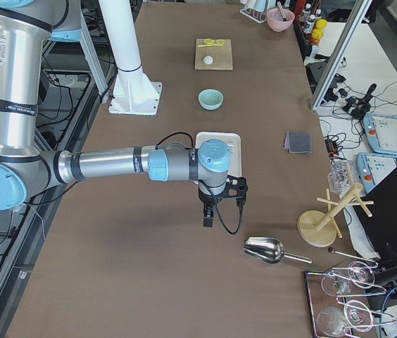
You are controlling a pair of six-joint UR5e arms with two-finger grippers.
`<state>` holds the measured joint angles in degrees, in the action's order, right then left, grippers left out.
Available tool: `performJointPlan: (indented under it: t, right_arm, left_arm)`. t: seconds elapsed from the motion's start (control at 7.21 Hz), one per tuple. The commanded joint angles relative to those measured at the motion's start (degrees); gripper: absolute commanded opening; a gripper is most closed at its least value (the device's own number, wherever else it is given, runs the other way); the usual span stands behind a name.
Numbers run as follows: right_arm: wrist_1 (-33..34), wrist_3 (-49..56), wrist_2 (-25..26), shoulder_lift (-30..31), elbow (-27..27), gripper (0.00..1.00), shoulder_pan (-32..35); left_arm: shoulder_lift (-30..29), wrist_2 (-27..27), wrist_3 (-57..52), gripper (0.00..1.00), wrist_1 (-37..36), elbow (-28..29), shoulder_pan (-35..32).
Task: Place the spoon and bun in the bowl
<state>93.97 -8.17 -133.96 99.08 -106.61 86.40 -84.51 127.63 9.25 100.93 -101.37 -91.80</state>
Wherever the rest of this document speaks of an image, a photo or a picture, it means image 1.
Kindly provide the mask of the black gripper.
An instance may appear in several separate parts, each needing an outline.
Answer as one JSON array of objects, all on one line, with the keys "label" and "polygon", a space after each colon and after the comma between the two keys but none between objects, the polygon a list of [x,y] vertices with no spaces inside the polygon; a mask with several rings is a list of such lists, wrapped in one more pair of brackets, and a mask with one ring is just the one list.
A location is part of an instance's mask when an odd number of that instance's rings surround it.
[{"label": "black gripper", "polygon": [[198,191],[198,197],[203,203],[203,225],[212,227],[214,218],[213,208],[218,205],[220,199],[215,195],[205,194],[201,190]]}]

